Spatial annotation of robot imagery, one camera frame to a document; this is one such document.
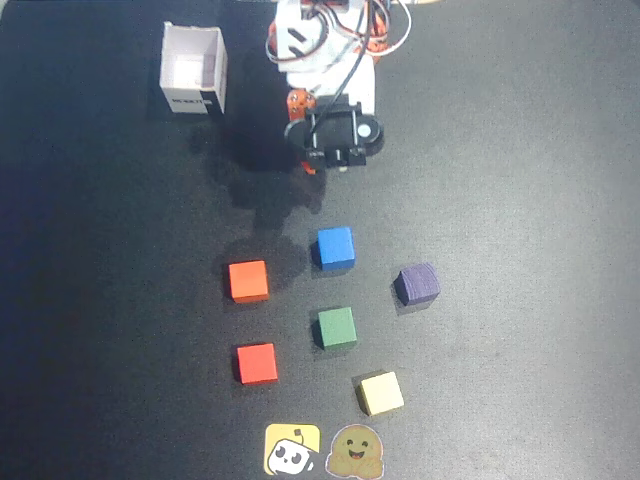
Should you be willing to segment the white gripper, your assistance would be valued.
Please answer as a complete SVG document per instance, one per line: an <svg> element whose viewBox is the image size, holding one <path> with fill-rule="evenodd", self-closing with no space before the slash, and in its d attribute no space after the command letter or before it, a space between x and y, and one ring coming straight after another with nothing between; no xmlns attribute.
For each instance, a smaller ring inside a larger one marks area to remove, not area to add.
<svg viewBox="0 0 640 480"><path fill-rule="evenodd" d="M358 57L357 53L349 53L332 65L326 65L308 72L288 72L286 80L292 89L286 99L289 122L286 127L286 141L295 152L296 160L309 175L315 175L316 170L311 167L303 154L289 139L292 125L305 119L309 109L316 107L316 97L333 97L352 69ZM358 68L343 90L352 106L361 104L362 112L375 114L375 67L373 59L365 55ZM340 166L339 172L348 171L348 166Z"/></svg>

